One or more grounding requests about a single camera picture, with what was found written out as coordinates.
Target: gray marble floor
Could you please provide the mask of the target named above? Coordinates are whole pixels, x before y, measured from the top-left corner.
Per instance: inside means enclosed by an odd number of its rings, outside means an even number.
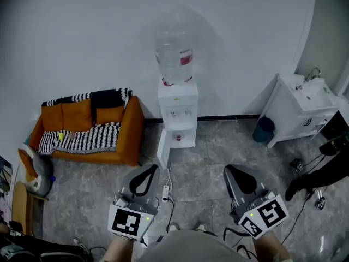
[[[266,144],[257,144],[251,134],[255,120],[199,122],[195,148],[171,150],[172,195],[176,208],[172,221],[181,228],[192,228],[197,221],[206,224],[207,229],[222,236],[224,227],[235,227],[228,215],[230,198],[222,176],[228,163],[244,164],[263,171],[270,188],[276,188],[284,196],[290,181],[297,173],[289,168],[293,158],[311,161],[319,154],[318,147],[326,139],[318,135],[315,139],[302,138],[284,141],[268,150]],[[145,129],[145,137],[140,157],[144,164],[156,162],[157,145],[162,124],[150,124]],[[122,177],[134,168],[125,165],[105,165],[54,160],[55,181],[44,205],[43,238],[71,244],[73,237],[81,238],[88,247],[107,247],[113,235],[107,231],[109,204]],[[166,184],[166,172],[161,172],[159,195]],[[334,249],[341,245],[349,221],[346,220],[349,205],[349,179],[343,179],[329,186],[324,196],[327,199],[324,210],[315,208],[315,196],[309,200],[296,227],[285,246],[294,261],[328,261]],[[290,218],[275,228],[275,234],[283,240],[291,230],[303,206],[305,192],[296,194],[286,202]],[[147,232],[146,241],[153,242],[166,233],[171,213],[171,204],[159,205],[159,213]],[[323,250],[320,252],[321,237]],[[234,246],[239,236],[228,234],[226,243]],[[254,251],[251,238],[241,240],[247,249]],[[134,259],[141,256],[144,246],[136,243]],[[103,250],[93,251],[96,258]]]

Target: black and white striped blanket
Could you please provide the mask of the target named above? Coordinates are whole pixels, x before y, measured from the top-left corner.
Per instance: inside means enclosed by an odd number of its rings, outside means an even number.
[[[120,122],[110,122],[105,125],[97,125],[89,131],[75,132],[70,138],[70,131],[61,130],[56,132],[45,131],[39,145],[38,152],[50,155],[54,151],[63,151],[74,154],[90,154],[97,152],[115,151],[116,141],[120,131]],[[63,140],[58,138],[63,133]]]
[[[92,121],[96,122],[96,108],[114,108],[124,106],[126,109],[129,99],[132,97],[132,90],[119,88],[103,91],[95,91],[45,101],[42,106],[53,106],[60,103],[75,103],[91,99]],[[95,125],[89,131],[75,132],[70,138],[70,131],[60,130],[56,132],[44,131],[41,138],[38,152],[50,155],[55,150],[67,153],[90,154],[97,152],[115,151],[121,123],[110,122],[105,125]],[[62,141],[58,134],[63,133]]]

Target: bathroom sink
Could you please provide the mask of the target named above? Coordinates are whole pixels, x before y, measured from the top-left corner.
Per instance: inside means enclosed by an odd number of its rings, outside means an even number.
[[[315,111],[338,108],[335,95],[324,79],[315,78],[304,82],[302,75],[279,75],[281,83],[286,85],[303,111]]]

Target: white wall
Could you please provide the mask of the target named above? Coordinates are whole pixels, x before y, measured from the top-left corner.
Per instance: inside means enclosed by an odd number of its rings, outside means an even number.
[[[16,156],[41,102],[75,93],[129,87],[159,117],[152,26],[178,2],[200,14],[199,115],[260,113],[298,63],[310,0],[0,0],[0,151]]]
[[[333,88],[349,58],[349,0],[316,0],[311,28],[298,65],[306,75],[319,67]]]

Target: faucet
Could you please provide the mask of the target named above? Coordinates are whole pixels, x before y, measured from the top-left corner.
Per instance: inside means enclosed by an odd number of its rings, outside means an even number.
[[[312,76],[312,72],[313,72],[314,70],[317,70],[318,76],[316,76],[316,75],[313,75],[313,76]],[[302,83],[301,85],[300,85],[300,84],[296,84],[296,90],[301,90],[301,89],[303,88],[303,85],[304,85],[306,82],[309,82],[309,81],[311,81],[311,80],[313,80],[314,78],[317,78],[317,77],[320,78],[320,76],[321,76],[320,69],[317,68],[317,67],[314,67],[314,68],[311,70],[311,72],[304,78],[304,81],[303,81],[303,83]]]
[[[304,82],[309,82],[310,80],[313,80],[314,78],[317,77],[316,75],[311,76],[311,75],[312,75],[312,72],[313,72],[314,70],[317,70],[317,72],[318,72],[318,77],[320,78],[320,76],[321,76],[320,69],[317,68],[317,67],[314,67],[314,68],[311,70],[311,72],[308,74],[308,76],[305,77]]]

